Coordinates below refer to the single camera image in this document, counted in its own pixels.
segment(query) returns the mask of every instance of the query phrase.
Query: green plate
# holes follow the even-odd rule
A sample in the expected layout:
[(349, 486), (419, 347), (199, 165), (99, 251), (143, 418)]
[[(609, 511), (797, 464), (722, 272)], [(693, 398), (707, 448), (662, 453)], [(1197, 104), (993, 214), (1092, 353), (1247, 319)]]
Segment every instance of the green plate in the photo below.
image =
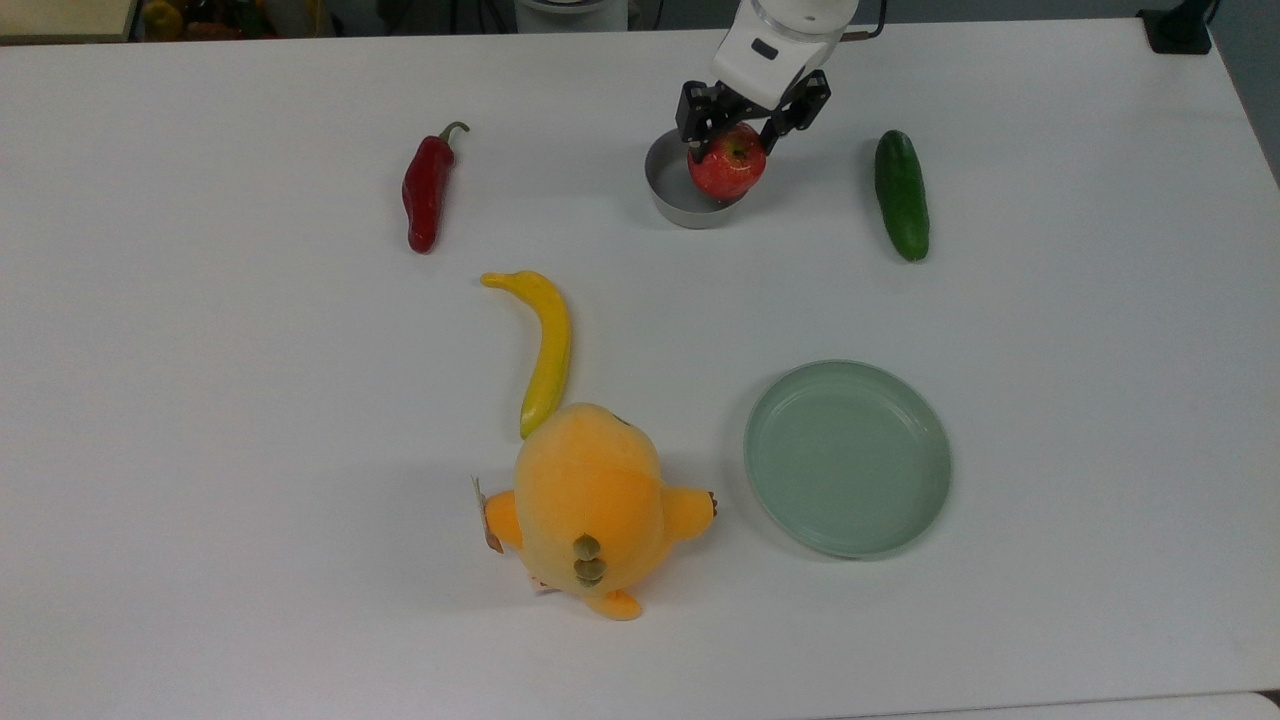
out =
[(841, 557), (900, 550), (929, 528), (951, 487), (938, 416), (906, 383), (860, 363), (783, 375), (755, 404), (745, 452), (769, 515)]

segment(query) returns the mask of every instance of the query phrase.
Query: black cable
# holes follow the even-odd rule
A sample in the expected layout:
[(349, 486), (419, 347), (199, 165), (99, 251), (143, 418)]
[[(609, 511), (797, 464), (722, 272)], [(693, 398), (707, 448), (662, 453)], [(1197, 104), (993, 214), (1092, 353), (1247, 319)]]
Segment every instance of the black cable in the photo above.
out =
[(484, 0), (486, 8), (489, 8), (489, 14), (493, 15), (493, 24), (498, 28), (498, 32), (507, 35), (507, 20), (502, 19), (502, 13), (498, 12), (498, 6), (494, 5), (493, 0)]
[(388, 26), (387, 35), (396, 35), (396, 31), (399, 29), (401, 23), (404, 22), (404, 17), (408, 15), (410, 9), (412, 8), (413, 8), (413, 0), (404, 0), (404, 9), (401, 10), (401, 14), (399, 17), (396, 18), (396, 22)]
[(873, 37), (879, 37), (879, 33), (884, 32), (884, 15), (888, 13), (888, 0), (881, 0), (881, 14), (879, 20), (876, 22), (876, 29), (867, 32), (865, 29), (846, 32), (840, 36), (841, 42), (849, 42), (851, 40), (870, 40)]
[(878, 37), (879, 33), (884, 32), (884, 15), (886, 14), (888, 14), (888, 0), (881, 0), (881, 17), (879, 17), (879, 20), (876, 22), (876, 29), (873, 29), (867, 36), (867, 40), (870, 40), (873, 37)]

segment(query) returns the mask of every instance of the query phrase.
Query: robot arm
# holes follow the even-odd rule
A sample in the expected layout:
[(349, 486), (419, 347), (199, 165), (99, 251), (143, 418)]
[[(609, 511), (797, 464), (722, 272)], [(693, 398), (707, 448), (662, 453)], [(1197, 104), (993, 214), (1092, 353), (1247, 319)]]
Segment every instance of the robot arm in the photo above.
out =
[(805, 129), (831, 96), (818, 69), (840, 42), (858, 0), (741, 0), (712, 59), (719, 82), (686, 82), (676, 111), (681, 140), (695, 161), (737, 123), (768, 118), (760, 141)]

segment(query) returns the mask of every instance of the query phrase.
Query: pepper stem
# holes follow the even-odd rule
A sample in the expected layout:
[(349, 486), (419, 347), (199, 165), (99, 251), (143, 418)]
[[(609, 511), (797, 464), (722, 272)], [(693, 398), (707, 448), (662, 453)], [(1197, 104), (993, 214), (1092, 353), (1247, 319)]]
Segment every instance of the pepper stem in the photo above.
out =
[(449, 133), (453, 132), (454, 128), (462, 128), (462, 132), (471, 132), (471, 128), (468, 128), (466, 123), (449, 123), (449, 127), (444, 128), (444, 132), (439, 135), (439, 138), (443, 140), (445, 145), (449, 143)]

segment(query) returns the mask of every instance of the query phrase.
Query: gray floor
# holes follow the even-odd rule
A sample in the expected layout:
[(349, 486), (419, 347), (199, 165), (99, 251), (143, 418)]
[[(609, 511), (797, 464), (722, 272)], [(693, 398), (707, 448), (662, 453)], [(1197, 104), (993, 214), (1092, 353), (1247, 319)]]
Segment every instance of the gray floor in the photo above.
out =
[[(515, 26), (513, 0), (495, 5)], [(637, 0), (646, 24), (659, 0)], [(417, 23), (428, 32), (443, 27), (444, 0), (381, 0), (385, 5), (408, 3), (407, 26)], [(476, 32), (477, 0), (460, 0), (460, 32)], [(973, 22), (1059, 18), (1132, 18), (1139, 9), (1167, 9), (1176, 0), (890, 0), (888, 22)], [(326, 0), (342, 18), (348, 35), (384, 35), (375, 0)], [(664, 0), (663, 29), (727, 28), (737, 0)], [(856, 22), (874, 22), (877, 0), (863, 0)], [(402, 28), (401, 32), (412, 28)], [(1213, 38), (1231, 77), (1271, 172), (1280, 183), (1280, 0), (1221, 0), (1212, 24)]]

